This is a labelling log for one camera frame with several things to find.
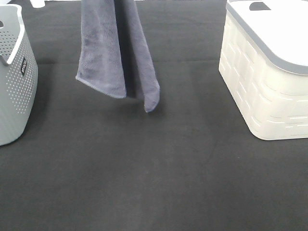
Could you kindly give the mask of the white basket with grey rim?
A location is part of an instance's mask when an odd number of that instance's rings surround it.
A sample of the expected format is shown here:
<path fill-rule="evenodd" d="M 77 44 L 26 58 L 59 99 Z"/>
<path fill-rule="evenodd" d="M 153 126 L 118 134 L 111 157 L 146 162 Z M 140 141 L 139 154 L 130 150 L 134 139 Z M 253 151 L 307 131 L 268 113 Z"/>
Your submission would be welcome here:
<path fill-rule="evenodd" d="M 306 138 L 307 1 L 227 1 L 218 70 L 254 136 Z"/>

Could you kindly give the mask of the grey microfibre towel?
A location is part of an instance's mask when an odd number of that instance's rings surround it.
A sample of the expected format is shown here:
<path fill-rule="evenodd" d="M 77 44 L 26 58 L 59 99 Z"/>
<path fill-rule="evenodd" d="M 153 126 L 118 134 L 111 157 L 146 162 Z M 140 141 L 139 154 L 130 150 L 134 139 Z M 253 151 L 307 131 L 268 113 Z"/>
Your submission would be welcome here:
<path fill-rule="evenodd" d="M 76 79 L 113 98 L 160 100 L 160 85 L 133 0 L 81 2 L 81 53 Z"/>

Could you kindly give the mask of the grey perforated laundry basket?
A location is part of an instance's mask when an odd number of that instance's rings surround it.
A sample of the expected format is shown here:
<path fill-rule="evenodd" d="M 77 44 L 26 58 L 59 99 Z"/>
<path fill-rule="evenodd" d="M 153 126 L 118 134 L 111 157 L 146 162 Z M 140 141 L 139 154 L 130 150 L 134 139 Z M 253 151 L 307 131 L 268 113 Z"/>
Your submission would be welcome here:
<path fill-rule="evenodd" d="M 17 140 L 28 122 L 38 83 L 38 65 L 22 7 L 0 7 L 0 144 Z"/>

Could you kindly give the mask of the white object at table edge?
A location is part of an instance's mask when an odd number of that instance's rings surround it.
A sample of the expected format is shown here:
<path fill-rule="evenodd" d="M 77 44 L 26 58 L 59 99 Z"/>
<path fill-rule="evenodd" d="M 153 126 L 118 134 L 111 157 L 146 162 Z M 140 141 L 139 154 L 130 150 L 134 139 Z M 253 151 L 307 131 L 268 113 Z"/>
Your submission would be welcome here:
<path fill-rule="evenodd" d="M 30 3 L 33 8 L 45 7 L 45 0 L 30 0 Z"/>

